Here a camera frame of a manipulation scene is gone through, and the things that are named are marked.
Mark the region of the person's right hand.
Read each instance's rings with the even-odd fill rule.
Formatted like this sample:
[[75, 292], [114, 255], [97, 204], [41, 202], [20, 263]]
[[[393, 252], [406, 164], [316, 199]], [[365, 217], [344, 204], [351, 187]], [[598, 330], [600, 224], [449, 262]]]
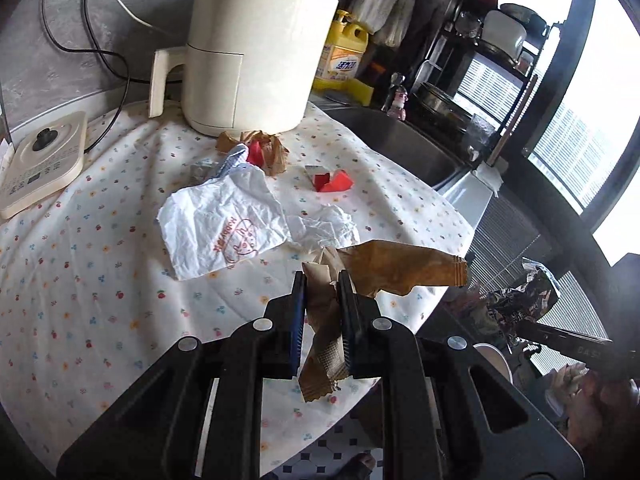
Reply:
[[639, 437], [639, 387], [633, 379], [606, 382], [584, 364], [553, 374], [551, 392], [565, 408], [566, 438], [591, 458], [613, 458]]

